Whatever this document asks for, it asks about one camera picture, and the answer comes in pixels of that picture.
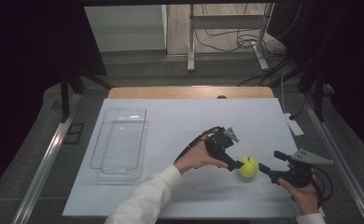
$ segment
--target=white table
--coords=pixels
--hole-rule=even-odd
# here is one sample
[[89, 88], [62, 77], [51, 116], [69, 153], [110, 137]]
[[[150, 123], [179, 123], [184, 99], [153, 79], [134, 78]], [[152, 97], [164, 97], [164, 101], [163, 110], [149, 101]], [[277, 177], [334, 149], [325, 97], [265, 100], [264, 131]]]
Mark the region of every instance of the white table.
[[[147, 110], [144, 171], [127, 184], [98, 182], [90, 168], [101, 121], [108, 108]], [[293, 154], [297, 149], [277, 99], [107, 99], [91, 136], [77, 179], [63, 211], [64, 216], [106, 217], [152, 173], [172, 163], [192, 139], [205, 129], [232, 127], [240, 142], [227, 149], [238, 160], [250, 156], [274, 170], [287, 164], [273, 156], [275, 150]], [[294, 217], [298, 209], [290, 195], [258, 173], [243, 178], [214, 166], [191, 170], [161, 218], [269, 218]]]

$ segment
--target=gray floor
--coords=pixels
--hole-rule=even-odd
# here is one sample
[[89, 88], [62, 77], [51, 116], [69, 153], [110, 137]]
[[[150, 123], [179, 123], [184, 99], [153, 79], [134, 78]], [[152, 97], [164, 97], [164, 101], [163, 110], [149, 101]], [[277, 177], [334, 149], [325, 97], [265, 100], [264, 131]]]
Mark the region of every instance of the gray floor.
[[[158, 52], [107, 53], [103, 56], [108, 73], [108, 77], [104, 79], [117, 86], [236, 86], [246, 78], [263, 74], [253, 54], [200, 55], [197, 57], [194, 73], [187, 71], [187, 58], [182, 56], [170, 57]], [[279, 60], [271, 58], [269, 64], [274, 66]], [[293, 67], [294, 65], [291, 64], [286, 70]], [[255, 85], [258, 81], [254, 79], [245, 84]], [[300, 94], [296, 91], [297, 81], [299, 77], [287, 81], [284, 85], [285, 107], [292, 113], [299, 111], [303, 103]], [[30, 223], [102, 223], [105, 220], [102, 217], [80, 219], [61, 216], [90, 140], [102, 100], [107, 95], [107, 91], [98, 84], [87, 79], [84, 79], [84, 82], [88, 89], [83, 94], [78, 113], [73, 121], [84, 123], [82, 136], [75, 144], [72, 143], [76, 140], [73, 135], [66, 137], [65, 141], [69, 144], [64, 143], [60, 149], [31, 215]], [[273, 91], [281, 102], [281, 88], [273, 88]], [[325, 98], [323, 102], [325, 122], [364, 188], [364, 145], [337, 114], [329, 98]], [[0, 180], [0, 223], [10, 223], [15, 216], [60, 119], [60, 89], [59, 86], [54, 86], [45, 93], [44, 105], [32, 130]], [[297, 117], [297, 122], [305, 132], [304, 137], [295, 139], [297, 146], [328, 158], [329, 153], [306, 110]], [[325, 204], [327, 223], [364, 223], [355, 199], [346, 188], [339, 172], [334, 167], [327, 171], [335, 186], [333, 198]], [[160, 223], [181, 222], [163, 220]], [[216, 223], [247, 223], [247, 221], [217, 221]], [[252, 220], [250, 223], [287, 223], [287, 221]]]

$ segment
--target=wall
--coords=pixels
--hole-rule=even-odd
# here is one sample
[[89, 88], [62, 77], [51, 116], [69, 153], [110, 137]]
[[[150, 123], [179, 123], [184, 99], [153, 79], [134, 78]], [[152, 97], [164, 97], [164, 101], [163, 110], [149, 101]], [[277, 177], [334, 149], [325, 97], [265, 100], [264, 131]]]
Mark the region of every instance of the wall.
[[165, 6], [85, 7], [101, 52], [165, 49]]

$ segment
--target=human arm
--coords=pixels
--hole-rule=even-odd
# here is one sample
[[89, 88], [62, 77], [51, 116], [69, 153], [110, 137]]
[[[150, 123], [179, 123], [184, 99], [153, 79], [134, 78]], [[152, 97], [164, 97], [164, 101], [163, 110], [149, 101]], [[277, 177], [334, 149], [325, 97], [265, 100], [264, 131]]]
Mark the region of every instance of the human arm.
[[318, 210], [318, 198], [313, 184], [298, 189], [282, 178], [278, 179], [278, 183], [295, 199], [301, 213], [299, 217], [296, 217], [299, 224], [325, 224]]
[[182, 174], [206, 164], [228, 167], [225, 162], [210, 157], [204, 141], [200, 141], [173, 165], [151, 175], [116, 208], [105, 223], [155, 223], [161, 208], [170, 201], [173, 189], [181, 183]]

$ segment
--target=white sleeve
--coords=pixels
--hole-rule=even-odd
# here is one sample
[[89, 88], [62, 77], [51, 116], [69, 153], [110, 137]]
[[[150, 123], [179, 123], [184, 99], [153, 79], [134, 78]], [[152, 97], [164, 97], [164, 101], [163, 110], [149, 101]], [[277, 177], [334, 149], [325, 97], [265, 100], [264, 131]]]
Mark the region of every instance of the white sleeve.
[[156, 223], [160, 210], [170, 201], [172, 190], [181, 181], [182, 175], [175, 166], [169, 165], [141, 184], [115, 209], [105, 223]]
[[299, 224], [325, 224], [325, 220], [320, 213], [296, 217]]

